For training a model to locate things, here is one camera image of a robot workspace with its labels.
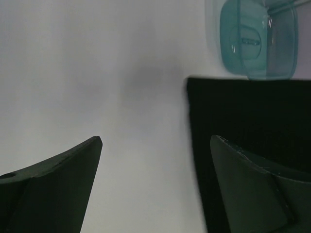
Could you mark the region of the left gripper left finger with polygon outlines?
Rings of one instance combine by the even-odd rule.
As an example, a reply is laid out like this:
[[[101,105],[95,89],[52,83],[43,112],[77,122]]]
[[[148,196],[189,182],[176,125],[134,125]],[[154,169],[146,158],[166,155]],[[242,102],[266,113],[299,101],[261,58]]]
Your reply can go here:
[[[0,177],[2,233],[79,233],[102,140],[93,136],[59,155]]]

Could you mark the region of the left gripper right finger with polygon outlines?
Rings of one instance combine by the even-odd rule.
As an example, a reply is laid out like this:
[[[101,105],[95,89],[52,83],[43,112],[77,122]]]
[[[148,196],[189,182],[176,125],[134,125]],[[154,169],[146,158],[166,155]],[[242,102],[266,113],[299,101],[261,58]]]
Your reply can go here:
[[[255,155],[219,135],[210,151],[232,233],[309,233],[311,175]]]

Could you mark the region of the black t shirt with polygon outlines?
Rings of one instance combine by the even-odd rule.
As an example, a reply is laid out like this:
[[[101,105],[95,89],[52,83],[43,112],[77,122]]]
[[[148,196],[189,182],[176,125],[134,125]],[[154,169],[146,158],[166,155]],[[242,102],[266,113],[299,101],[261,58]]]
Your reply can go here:
[[[267,160],[311,173],[311,83],[189,77],[193,161],[207,231],[231,233],[210,151],[219,135]]]

